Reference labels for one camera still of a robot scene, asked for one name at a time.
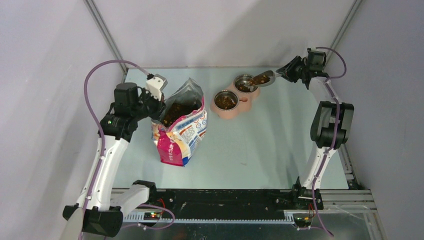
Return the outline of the metal food scoop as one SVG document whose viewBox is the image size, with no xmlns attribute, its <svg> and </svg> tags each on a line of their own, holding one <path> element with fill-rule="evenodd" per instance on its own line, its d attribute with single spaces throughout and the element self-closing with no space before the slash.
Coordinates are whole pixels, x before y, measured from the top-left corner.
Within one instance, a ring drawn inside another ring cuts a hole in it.
<svg viewBox="0 0 424 240">
<path fill-rule="evenodd" d="M 259 75 L 252 77 L 247 83 L 244 85 L 248 87 L 250 90 L 254 90 L 254 88 L 262 88 L 272 85 L 276 78 L 281 77 L 280 73 L 276 73 L 272 70 L 267 70 Z"/>
</svg>

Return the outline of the pet food bag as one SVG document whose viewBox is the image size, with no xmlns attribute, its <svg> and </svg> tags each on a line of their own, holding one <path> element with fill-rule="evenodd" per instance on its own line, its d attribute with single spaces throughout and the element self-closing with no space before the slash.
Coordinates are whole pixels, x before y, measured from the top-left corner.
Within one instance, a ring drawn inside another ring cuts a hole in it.
<svg viewBox="0 0 424 240">
<path fill-rule="evenodd" d="M 152 140 L 161 163 L 184 167 L 207 131 L 204 92 L 189 78 L 164 104 L 159 120 L 151 123 Z"/>
</svg>

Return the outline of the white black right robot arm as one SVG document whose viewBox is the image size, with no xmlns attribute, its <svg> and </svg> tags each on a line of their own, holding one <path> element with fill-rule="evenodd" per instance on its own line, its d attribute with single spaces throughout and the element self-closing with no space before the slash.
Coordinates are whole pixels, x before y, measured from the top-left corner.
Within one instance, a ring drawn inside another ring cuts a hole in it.
<svg viewBox="0 0 424 240">
<path fill-rule="evenodd" d="M 333 76 L 325 72 L 327 47 L 308 48 L 307 56 L 296 56 L 276 72 L 291 83 L 301 81 L 318 106 L 310 128 L 312 149 L 305 171 L 289 193 L 291 204 L 304 209 L 319 197 L 322 177 L 330 159 L 350 136 L 354 106 L 343 102 L 332 86 Z"/>
</svg>

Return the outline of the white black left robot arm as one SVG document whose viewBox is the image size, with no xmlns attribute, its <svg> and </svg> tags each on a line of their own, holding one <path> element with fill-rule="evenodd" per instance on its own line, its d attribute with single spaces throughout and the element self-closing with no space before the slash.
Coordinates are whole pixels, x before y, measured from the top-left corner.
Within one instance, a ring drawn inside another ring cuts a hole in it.
<svg viewBox="0 0 424 240">
<path fill-rule="evenodd" d="M 138 122 L 159 118 L 165 107 L 163 89 L 167 82 L 154 77 L 145 87 L 136 83 L 118 84 L 114 100 L 102 119 L 93 118 L 98 126 L 97 149 L 89 176 L 73 205 L 66 205 L 62 216 L 68 223 L 76 224 L 75 236 L 82 233 L 115 237 L 124 217 L 139 205 L 153 208 L 158 194 L 146 184 L 135 184 L 114 200 L 111 199 L 113 183 Z"/>
</svg>

